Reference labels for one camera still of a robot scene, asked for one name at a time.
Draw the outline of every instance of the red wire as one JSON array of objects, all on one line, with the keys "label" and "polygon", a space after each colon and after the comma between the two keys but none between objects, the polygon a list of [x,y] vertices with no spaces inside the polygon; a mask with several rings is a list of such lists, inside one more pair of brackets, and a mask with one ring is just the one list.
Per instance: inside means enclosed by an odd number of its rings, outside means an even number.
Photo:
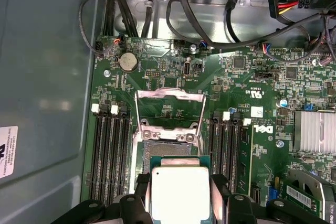
[{"label": "red wire", "polygon": [[292,7],[295,6],[299,3],[299,1],[294,1],[294,2],[290,2],[290,3],[285,3],[285,4],[279,4],[279,8],[287,8],[287,7]]}]

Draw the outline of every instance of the heatsink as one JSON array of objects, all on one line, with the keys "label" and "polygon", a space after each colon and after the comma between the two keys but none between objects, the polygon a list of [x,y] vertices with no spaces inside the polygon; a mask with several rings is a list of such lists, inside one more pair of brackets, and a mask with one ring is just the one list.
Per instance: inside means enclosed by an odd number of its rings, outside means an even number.
[{"label": "heatsink", "polygon": [[336,153],[335,125],[335,113],[296,112],[294,150]]}]

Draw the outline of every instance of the motherboard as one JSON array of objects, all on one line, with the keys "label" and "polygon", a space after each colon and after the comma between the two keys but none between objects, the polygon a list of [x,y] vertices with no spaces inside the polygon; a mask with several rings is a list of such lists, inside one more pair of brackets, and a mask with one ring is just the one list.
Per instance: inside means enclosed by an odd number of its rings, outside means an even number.
[{"label": "motherboard", "polygon": [[[81,199],[111,204],[134,191],[152,156],[208,155],[233,193],[261,206],[277,197],[307,204],[290,170],[336,182],[336,65],[321,47],[279,63],[258,46],[221,51],[181,40],[101,37],[90,100]],[[302,48],[273,48],[282,59]]]}]

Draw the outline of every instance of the cable tie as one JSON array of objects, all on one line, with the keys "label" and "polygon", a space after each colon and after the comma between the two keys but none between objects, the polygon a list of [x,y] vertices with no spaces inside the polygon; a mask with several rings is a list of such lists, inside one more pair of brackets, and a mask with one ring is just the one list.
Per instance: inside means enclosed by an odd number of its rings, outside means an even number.
[{"label": "cable tie", "polygon": [[153,1],[145,1],[144,4],[146,7],[150,7],[153,9]]}]

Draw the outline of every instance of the white connector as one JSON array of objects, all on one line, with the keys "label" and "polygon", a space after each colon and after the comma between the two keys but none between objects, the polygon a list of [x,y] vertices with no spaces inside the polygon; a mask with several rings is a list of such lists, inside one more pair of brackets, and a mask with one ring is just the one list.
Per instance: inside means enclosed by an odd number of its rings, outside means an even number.
[{"label": "white connector", "polygon": [[93,112],[93,113],[99,113],[99,111],[100,111],[100,108],[99,108],[99,104],[97,104],[97,103],[93,103],[92,104],[92,106],[91,106],[91,111]]},{"label": "white connector", "polygon": [[118,115],[118,113],[119,113],[119,107],[118,107],[118,105],[112,105],[111,106],[111,114],[112,115]]},{"label": "white connector", "polygon": [[248,126],[251,124],[251,118],[244,118],[243,120],[243,126]]},{"label": "white connector", "polygon": [[230,112],[224,111],[223,112],[223,121],[229,121],[230,120]]}]

